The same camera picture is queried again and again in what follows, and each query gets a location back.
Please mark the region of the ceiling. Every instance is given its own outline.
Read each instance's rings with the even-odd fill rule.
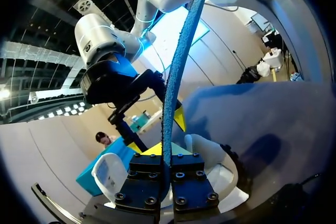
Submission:
[[[81,93],[40,99],[36,104],[29,101],[32,91],[56,90],[65,87],[65,80],[72,76],[70,89],[79,88],[85,70],[72,71],[72,66],[59,58],[79,56],[74,27],[82,15],[75,9],[79,0],[30,0],[20,20],[7,41],[15,42],[18,52],[11,54],[8,48],[0,56],[0,87],[11,95],[0,100],[0,123],[13,123],[37,119],[48,111],[65,107],[83,100]],[[116,28],[130,31],[137,0],[92,0],[113,22]],[[36,59],[31,59],[34,49]]]

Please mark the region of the floor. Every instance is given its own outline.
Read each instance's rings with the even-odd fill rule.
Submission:
[[[291,75],[293,72],[295,72],[294,65],[291,62],[291,59],[289,59],[289,74]],[[276,72],[276,79],[277,81],[288,81],[288,75],[287,75],[287,65],[286,62],[283,64],[283,66],[280,68],[278,72]],[[273,75],[272,73],[267,77],[261,77],[259,81],[257,82],[273,82]]]

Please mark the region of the table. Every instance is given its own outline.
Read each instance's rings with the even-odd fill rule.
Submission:
[[[253,178],[249,200],[226,216],[254,209],[287,183],[323,172],[336,136],[336,87],[307,82],[273,82],[209,87],[183,101],[186,133],[228,144]],[[184,147],[175,124],[173,142]],[[141,136],[148,146],[161,139],[157,124]],[[313,192],[319,179],[305,186]],[[104,197],[90,200],[104,203]]]

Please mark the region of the ceiling vent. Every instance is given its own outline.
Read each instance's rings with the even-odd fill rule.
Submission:
[[[107,18],[107,16],[94,4],[92,0],[79,0],[74,8],[81,14],[87,15],[90,13],[95,13],[101,16],[108,24],[112,24],[112,22]]]

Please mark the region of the window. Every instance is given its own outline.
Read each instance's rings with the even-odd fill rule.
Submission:
[[[146,57],[157,71],[163,72],[171,65],[180,32],[187,15],[188,10],[181,6],[175,11],[165,14],[151,28],[150,31],[156,35],[156,40],[142,55]],[[192,44],[202,38],[208,31],[208,27],[200,20]],[[155,50],[158,52],[164,68]]]

